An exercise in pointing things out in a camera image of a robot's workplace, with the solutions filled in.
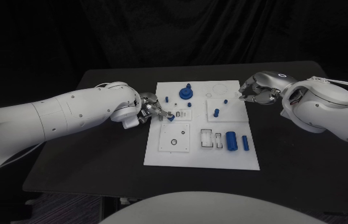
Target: black table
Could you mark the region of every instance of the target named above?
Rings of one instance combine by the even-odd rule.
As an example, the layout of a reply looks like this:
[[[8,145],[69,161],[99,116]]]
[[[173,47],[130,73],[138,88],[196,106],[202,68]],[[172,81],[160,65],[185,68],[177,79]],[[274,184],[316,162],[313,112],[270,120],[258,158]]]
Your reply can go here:
[[[89,70],[78,89],[122,81],[137,92],[167,81],[239,80],[274,70],[297,80],[325,76],[312,61]],[[148,198],[177,191],[215,191],[283,206],[348,211],[348,144],[313,134],[280,116],[281,103],[245,103],[260,171],[143,166],[150,123],[128,130],[109,120],[46,143],[23,189]]]

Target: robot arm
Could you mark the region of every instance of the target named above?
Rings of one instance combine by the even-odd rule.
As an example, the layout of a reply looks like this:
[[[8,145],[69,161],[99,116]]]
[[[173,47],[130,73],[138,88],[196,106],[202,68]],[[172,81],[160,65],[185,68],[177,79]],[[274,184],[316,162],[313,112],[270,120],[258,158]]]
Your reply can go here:
[[[273,104],[283,97],[283,117],[309,132],[322,133],[327,129],[348,141],[348,91],[329,81],[345,83],[317,77],[297,82],[281,73],[262,71],[251,76],[239,88],[239,92],[244,92],[251,85],[255,95],[241,96],[239,100]]]
[[[151,115],[170,118],[156,95],[141,94],[124,82],[114,82],[0,108],[0,164],[29,146],[99,125],[108,117],[125,129],[137,126],[138,121],[144,123]]]

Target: white cable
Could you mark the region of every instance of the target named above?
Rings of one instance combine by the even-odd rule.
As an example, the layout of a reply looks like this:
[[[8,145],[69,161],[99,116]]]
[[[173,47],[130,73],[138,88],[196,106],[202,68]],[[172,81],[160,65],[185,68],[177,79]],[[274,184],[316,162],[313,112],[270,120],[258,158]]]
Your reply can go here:
[[[23,158],[27,154],[30,154],[36,149],[37,149],[37,147],[40,146],[43,144],[43,142],[42,143],[39,143],[23,155],[20,155],[16,159],[13,159],[11,161],[8,161],[7,163],[4,163],[3,165],[0,165],[0,169],[4,167],[4,166],[7,166],[10,163],[13,163],[14,161],[17,161],[20,158]]]
[[[345,81],[339,81],[339,80],[332,80],[332,79],[326,79],[326,78],[323,78],[323,77],[316,77],[316,76],[313,76],[310,79],[307,79],[307,80],[322,80],[323,82],[325,81],[329,81],[329,82],[335,82],[335,83],[339,83],[339,84],[343,84],[343,85],[348,85],[348,82],[345,82]]]
[[[109,84],[109,82],[101,83],[101,84],[98,84],[95,87],[98,87],[99,85],[104,85],[104,84]]]

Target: floor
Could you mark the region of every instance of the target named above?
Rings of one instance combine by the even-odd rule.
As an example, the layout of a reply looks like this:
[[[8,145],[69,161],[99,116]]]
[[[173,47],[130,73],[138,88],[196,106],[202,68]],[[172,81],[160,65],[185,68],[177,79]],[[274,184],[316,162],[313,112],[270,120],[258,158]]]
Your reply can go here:
[[[98,196],[43,193],[27,204],[33,205],[31,219],[13,221],[11,224],[96,224],[101,221]],[[348,223],[348,215],[329,215],[320,211],[300,212],[329,224]]]

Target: dark backdrop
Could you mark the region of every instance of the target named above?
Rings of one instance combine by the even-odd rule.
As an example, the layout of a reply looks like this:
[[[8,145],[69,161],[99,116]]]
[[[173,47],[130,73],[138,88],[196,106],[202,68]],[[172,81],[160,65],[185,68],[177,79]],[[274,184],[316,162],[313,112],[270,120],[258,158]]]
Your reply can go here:
[[[95,68],[313,60],[346,80],[348,0],[0,0],[0,11],[0,107],[73,90]],[[36,155],[0,170],[0,211],[26,199]]]

